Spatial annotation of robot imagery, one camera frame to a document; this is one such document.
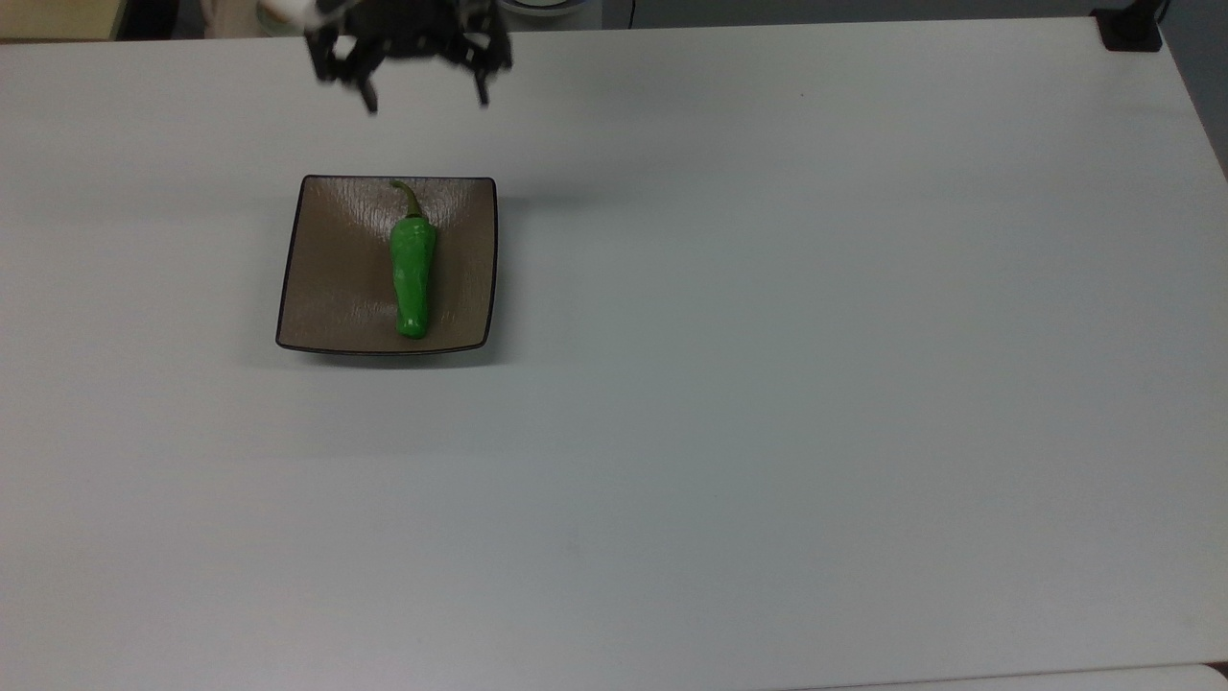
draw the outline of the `square plate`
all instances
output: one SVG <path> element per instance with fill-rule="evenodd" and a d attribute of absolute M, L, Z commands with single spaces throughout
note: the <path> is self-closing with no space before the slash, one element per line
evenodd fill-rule
<path fill-rule="evenodd" d="M 438 228 L 424 338 L 397 331 L 388 236 L 414 190 Z M 278 345 L 352 356 L 480 349 L 495 301 L 499 211 L 495 180 L 469 177 L 307 176 L 281 285 Z"/>

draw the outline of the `white table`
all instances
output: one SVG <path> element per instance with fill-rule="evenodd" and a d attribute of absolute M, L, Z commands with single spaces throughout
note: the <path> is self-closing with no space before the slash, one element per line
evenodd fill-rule
<path fill-rule="evenodd" d="M 293 39 L 0 47 L 0 686 L 1228 659 L 1228 185 L 1168 53 L 1082 18 L 516 50 L 489 110 L 391 66 L 371 119 Z M 497 179 L 484 350 L 275 347 L 328 172 Z"/>

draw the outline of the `robotic arm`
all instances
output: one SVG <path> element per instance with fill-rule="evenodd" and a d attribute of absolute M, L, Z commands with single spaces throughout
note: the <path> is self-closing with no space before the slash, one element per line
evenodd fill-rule
<path fill-rule="evenodd" d="M 486 80 L 512 66 L 511 39 L 495 0 L 276 0 L 273 5 L 303 26 L 316 77 L 357 90 L 371 114 L 379 107 L 371 72 L 384 58 L 438 55 L 465 68 L 483 106 L 490 102 Z M 340 36 L 355 38 L 344 58 L 334 52 Z"/>

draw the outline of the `green pepper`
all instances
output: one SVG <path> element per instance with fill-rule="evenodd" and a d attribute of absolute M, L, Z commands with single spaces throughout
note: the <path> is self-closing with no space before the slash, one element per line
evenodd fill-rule
<path fill-rule="evenodd" d="M 392 282 L 397 288 L 397 330 L 402 335 L 426 335 L 426 280 L 431 274 L 435 236 L 438 231 L 422 217 L 418 196 L 404 182 L 393 180 L 409 199 L 405 217 L 392 228 Z"/>

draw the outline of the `table surface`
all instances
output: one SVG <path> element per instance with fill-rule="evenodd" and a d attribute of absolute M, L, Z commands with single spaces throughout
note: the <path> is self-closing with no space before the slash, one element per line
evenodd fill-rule
<path fill-rule="evenodd" d="M 516 50 L 486 110 L 389 65 L 368 118 L 293 39 L 0 47 L 0 685 L 1228 659 L 1228 185 L 1167 52 Z M 496 178 L 486 347 L 276 349 L 307 173 Z"/>
<path fill-rule="evenodd" d="M 126 0 L 0 0 L 0 41 L 111 41 Z"/>

